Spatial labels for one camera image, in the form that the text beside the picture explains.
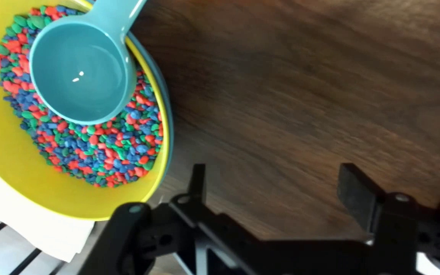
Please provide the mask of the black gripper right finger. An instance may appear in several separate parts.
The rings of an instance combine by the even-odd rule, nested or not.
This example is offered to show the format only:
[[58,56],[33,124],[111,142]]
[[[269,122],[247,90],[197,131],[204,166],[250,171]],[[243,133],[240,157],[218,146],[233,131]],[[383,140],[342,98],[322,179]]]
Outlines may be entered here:
[[366,238],[374,238],[379,223],[379,205],[385,191],[357,165],[342,163],[337,175],[337,197]]

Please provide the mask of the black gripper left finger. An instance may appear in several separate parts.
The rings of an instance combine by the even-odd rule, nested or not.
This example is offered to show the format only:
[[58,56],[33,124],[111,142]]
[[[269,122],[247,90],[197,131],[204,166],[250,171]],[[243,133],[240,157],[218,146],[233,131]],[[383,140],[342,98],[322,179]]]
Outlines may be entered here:
[[206,174],[206,165],[204,163],[195,163],[192,166],[192,174],[188,186],[188,194],[194,198],[201,200],[204,197],[204,174]]

